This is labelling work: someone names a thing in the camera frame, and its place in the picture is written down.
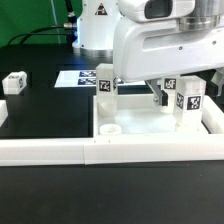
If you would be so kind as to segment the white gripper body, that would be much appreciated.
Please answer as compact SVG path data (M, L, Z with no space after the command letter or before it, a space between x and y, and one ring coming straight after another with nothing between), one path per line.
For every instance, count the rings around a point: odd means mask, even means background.
M113 66L125 82L224 67L224 20L213 29L181 31L175 20L137 23L124 17L114 32Z

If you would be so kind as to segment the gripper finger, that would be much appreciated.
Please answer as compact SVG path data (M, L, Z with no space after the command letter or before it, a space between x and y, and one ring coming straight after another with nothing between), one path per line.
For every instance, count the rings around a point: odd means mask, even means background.
M168 94L157 85L157 79L147 80L146 84L154 94L153 101L157 106L168 105Z
M212 97L221 96L223 86L224 86L224 67L210 70L209 80L207 82L209 95Z

